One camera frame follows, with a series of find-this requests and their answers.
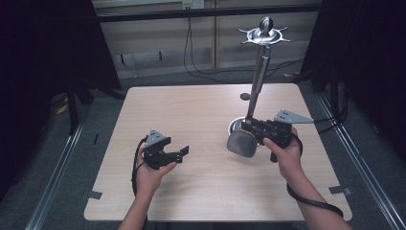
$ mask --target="finger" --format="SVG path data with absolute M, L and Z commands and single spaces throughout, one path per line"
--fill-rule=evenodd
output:
M 268 147 L 273 152 L 275 152 L 275 154 L 277 154 L 277 156 L 279 156 L 283 152 L 283 149 L 281 149 L 281 147 L 279 147 L 277 144 L 275 144 L 269 138 L 266 138 L 266 137 L 263 138 L 263 144 L 265 144 L 266 147 Z
M 298 135 L 298 130 L 295 127 L 292 127 L 292 133 L 297 136 Z
M 144 147 L 141 147 L 137 154 L 137 165 L 141 165 L 141 163 L 144 162 L 143 152 L 144 152 Z
M 162 167 L 159 170 L 159 172 L 162 174 L 162 176 L 164 176 L 165 174 L 172 171 L 176 167 L 176 165 L 177 165 L 176 162 L 171 162 L 171 163 L 167 164 L 166 166 Z

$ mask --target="hand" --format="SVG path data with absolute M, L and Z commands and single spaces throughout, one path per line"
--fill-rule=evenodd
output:
M 292 127 L 292 133 L 298 135 L 295 127 Z M 292 138 L 292 142 L 285 149 L 281 149 L 268 138 L 264 138 L 263 143 L 277 155 L 281 175 L 287 181 L 297 176 L 298 173 L 304 173 L 301 164 L 301 147 L 298 140 Z
M 137 156 L 137 196 L 153 196 L 155 191 L 161 184 L 162 177 L 172 171 L 176 167 L 176 163 L 172 162 L 159 170 L 154 170 L 144 162 L 144 148 L 140 148 Z

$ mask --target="forearm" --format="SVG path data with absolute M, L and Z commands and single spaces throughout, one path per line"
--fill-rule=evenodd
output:
M 298 196 L 326 202 L 304 173 L 300 173 L 288 179 L 287 183 Z M 339 215 L 332 211 L 304 204 L 299 201 L 298 205 L 310 229 L 351 229 Z
M 139 230 L 143 228 L 147 217 L 147 210 L 152 200 L 152 195 L 138 194 L 132 203 L 128 213 L 120 225 L 119 230 Z

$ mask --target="black cable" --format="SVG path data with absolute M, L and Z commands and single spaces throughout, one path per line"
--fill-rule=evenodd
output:
M 322 134 L 322 133 L 324 133 L 326 131 L 329 131 L 329 130 L 331 130 L 333 128 L 336 128 L 336 127 L 340 126 L 341 124 L 343 124 L 346 121 L 346 119 L 348 117 L 348 114 L 349 114 L 349 96 L 348 96 L 348 94 L 349 94 L 348 90 L 345 89 L 344 95 L 343 95 L 343 101 L 342 101 L 343 110 L 339 114 L 340 115 L 340 118 L 338 120 L 339 123 L 334 124 L 332 126 L 329 126 L 329 127 L 325 128 L 325 129 L 323 129 L 321 131 L 318 131 L 319 134 Z M 326 119 L 323 119 L 323 120 L 332 121 L 334 119 L 336 119 L 336 118 L 330 117 L 330 118 L 326 118 Z
M 205 77 L 205 76 L 196 75 L 196 74 L 192 73 L 192 72 L 188 69 L 188 67 L 186 67 L 186 51 L 187 51 L 187 49 L 188 49 L 189 37 L 191 38 L 192 65 L 193 65 L 194 69 L 195 69 L 198 73 L 206 74 L 206 73 L 204 73 L 204 72 L 201 72 L 201 71 L 197 70 L 196 66 L 194 65 L 193 54 L 192 54 L 192 50 L 193 50 L 193 48 L 192 48 L 192 24 L 191 24 L 191 19 L 190 19 L 190 18 L 189 18 L 188 34 L 187 34 L 187 36 L 186 36 L 185 50 L 184 50 L 184 53 L 183 53 L 183 66 L 185 67 L 185 70 L 186 70 L 190 75 L 192 75 L 192 76 L 194 76 L 194 77 L 196 77 L 196 78 L 207 79 L 207 80 L 211 80 L 211 81 L 217 81 L 217 82 L 219 82 L 219 83 L 235 84 L 235 82 L 228 82 L 228 81 L 225 81 L 225 80 L 217 80 L 217 79 L 213 79 L 213 78 L 209 78 L 209 77 Z
M 273 74 L 275 74 L 275 72 L 276 72 L 277 70 L 283 69 L 283 68 L 285 68 L 285 67 L 287 67 L 287 66 L 289 66 L 289 65 L 292 65 L 292 64 L 294 64 L 294 63 L 296 63 L 296 62 L 299 62 L 299 61 L 301 61 L 301 60 L 303 60 L 303 58 L 300 58 L 300 59 L 297 59 L 297 60 L 289 60 L 289 61 L 285 61 L 285 62 L 282 62 L 282 63 L 278 64 L 275 69 L 270 69 L 270 70 L 268 70 L 268 71 L 272 71 L 272 73 L 266 75 L 266 76 L 265 76 L 265 79 L 271 77 Z
M 138 171 L 138 167 L 137 168 L 137 158 L 138 158 L 138 151 L 140 151 L 140 147 L 141 145 L 147 140 L 148 136 L 146 136 L 145 138 L 141 139 L 140 143 L 138 143 L 137 149 L 135 150 L 135 156 L 134 156 L 134 163 L 132 165 L 132 171 L 137 172 Z
M 193 41 L 192 41 L 192 23 L 191 19 L 189 18 L 189 33 L 188 35 L 191 37 L 191 60 L 192 60 L 192 66 L 193 68 L 200 74 L 205 74 L 205 75 L 212 75 L 212 74 L 219 74 L 219 73 L 229 73 L 229 72 L 253 72 L 253 69 L 241 69 L 241 70 L 219 70 L 219 71 L 213 71 L 213 72 L 203 72 L 201 70 L 198 70 L 194 64 L 194 59 L 193 59 Z
M 334 118 L 333 118 L 333 117 L 329 117 L 329 118 L 314 120 L 314 123 L 328 122 L 328 121 L 331 121 L 331 120 L 334 120 Z
M 311 76 L 313 74 L 313 72 L 317 71 L 318 69 L 322 68 L 325 64 L 327 63 L 327 61 L 323 61 L 322 63 L 316 65 L 315 67 L 313 67 L 312 69 L 308 70 L 305 73 L 301 73 L 296 79 L 291 80 L 291 83 L 295 83 L 298 84 L 301 81 L 305 81 L 310 79 L 309 76 Z
M 341 209 L 337 208 L 336 206 L 334 206 L 332 204 L 324 203 L 324 202 L 320 202 L 320 201 L 316 201 L 316 200 L 312 200 L 312 199 L 308 199 L 308 198 L 299 196 L 292 190 L 292 188 L 290 188 L 289 184 L 286 184 L 286 189 L 287 189 L 287 192 L 290 194 L 290 196 L 292 196 L 294 199 L 298 200 L 299 202 L 301 202 L 303 204 L 327 209 L 331 212 L 338 214 L 341 218 L 344 216 L 343 211 L 341 211 Z
M 132 177 L 131 177 L 131 183 L 132 183 L 132 191 L 134 192 L 134 195 L 137 196 L 137 171 L 140 169 L 140 167 L 142 165 L 144 165 L 146 162 L 141 163 L 138 167 L 137 167 L 137 159 L 138 159 L 138 152 L 140 151 L 140 147 L 141 145 L 147 141 L 148 136 L 146 136 L 145 138 L 143 138 L 140 143 L 137 146 L 137 149 L 135 150 L 135 156 L 134 156 L 134 163 L 132 165 Z M 142 230 L 146 230 L 147 229 L 147 223 L 148 223 L 148 216 L 146 216 L 146 219 L 144 220 L 144 225 L 141 228 Z

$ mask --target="wire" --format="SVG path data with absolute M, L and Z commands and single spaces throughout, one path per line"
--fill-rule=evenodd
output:
M 147 140 L 148 136 L 146 136 L 145 138 L 141 139 L 140 143 L 138 143 L 137 149 L 135 150 L 135 156 L 134 156 L 134 163 L 132 165 L 132 170 L 135 172 L 137 172 L 138 168 L 137 168 L 137 159 L 138 159 L 138 152 L 140 151 L 140 147 L 141 145 Z
M 316 201 L 316 200 L 312 200 L 312 199 L 308 199 L 308 198 L 304 198 L 300 195 L 297 195 L 292 188 L 290 188 L 289 184 L 286 184 L 286 189 L 287 192 L 290 194 L 290 196 L 292 196 L 294 199 L 300 201 L 301 203 L 307 204 L 307 205 L 311 205 L 314 207 L 318 207 L 318 208 L 323 208 L 323 209 L 327 209 L 331 212 L 334 212 L 336 214 L 338 214 L 341 218 L 344 216 L 343 211 L 341 211 L 341 209 L 337 208 L 336 206 L 329 204 L 329 203 L 324 203 L 324 202 L 320 202 L 320 201 Z
M 322 134 L 322 133 L 324 133 L 326 131 L 329 131 L 329 130 L 331 130 L 333 128 L 336 128 L 336 127 L 340 126 L 341 124 L 343 124 L 346 121 L 348 115 L 349 115 L 349 91 L 346 88 L 345 91 L 344 91 L 343 99 L 342 99 L 342 111 L 340 112 L 340 114 L 339 114 L 340 117 L 338 118 L 339 123 L 334 124 L 334 125 L 332 125 L 330 127 L 327 127 L 327 128 L 325 128 L 325 129 L 323 129 L 321 131 L 318 131 L 318 133 Z M 325 118 L 325 119 L 322 119 L 322 120 L 315 121 L 315 123 L 316 122 L 332 121 L 334 119 L 337 119 L 337 118 L 329 117 L 329 118 Z
M 191 40 L 191 60 L 192 60 L 192 66 L 193 66 L 194 70 L 195 70 L 196 72 L 200 73 L 200 74 L 203 74 L 203 75 L 215 75 L 215 74 L 219 74 L 219 73 L 254 72 L 255 70 L 252 70 L 252 69 L 240 69 L 240 70 L 219 70 L 219 71 L 213 71 L 213 72 L 203 72 L 203 71 L 201 71 L 201 70 L 198 70 L 198 69 L 196 68 L 195 64 L 194 64 L 194 59 L 193 59 L 192 23 L 191 23 L 191 19 L 189 18 L 189 28 L 188 28 L 188 33 L 187 33 L 187 37 L 186 37 L 185 50 L 184 50 L 184 54 L 183 54 L 183 65 L 184 65 L 186 71 L 187 71 L 190 75 L 192 75 L 192 76 L 194 76 L 194 77 L 197 77 L 197 78 L 207 79 L 207 80 L 211 80 L 211 81 L 217 81 L 217 82 L 220 82 L 220 83 L 228 83 L 228 84 L 244 84 L 244 83 L 251 83 L 251 82 L 252 82 L 252 80 L 247 80 L 247 81 L 243 81 L 243 82 L 231 82 L 231 81 L 225 81 L 225 80 L 217 80 L 217 79 L 214 79 L 214 78 L 210 78 L 210 77 L 206 77 L 206 76 L 199 76 L 199 75 L 196 75 L 196 74 L 192 73 L 192 72 L 188 69 L 188 67 L 186 66 L 186 52 L 187 52 L 187 50 L 188 50 L 189 39 Z M 285 61 L 285 62 L 283 62 L 283 63 L 280 63 L 276 68 L 267 70 L 267 71 L 272 71 L 272 72 L 271 72 L 270 74 L 266 75 L 266 76 L 265 76 L 265 79 L 271 77 L 273 74 L 275 74 L 275 72 L 276 72 L 277 70 L 282 69 L 282 68 L 285 68 L 285 67 L 287 67 L 287 66 L 289 66 L 289 65 L 292 65 L 292 64 L 294 64 L 294 63 L 296 63 L 296 62 L 298 62 L 298 61 L 302 61 L 302 60 L 303 60 L 303 58 L 300 58 L 300 59 L 297 59 L 297 60 L 289 60 L 289 61 Z
M 145 161 L 144 161 L 143 163 L 141 163 L 141 165 L 139 165 L 139 166 L 137 167 L 137 169 L 135 170 L 135 173 L 137 173 L 137 171 L 140 169 L 140 167 L 143 166 L 145 163 L 146 163 Z

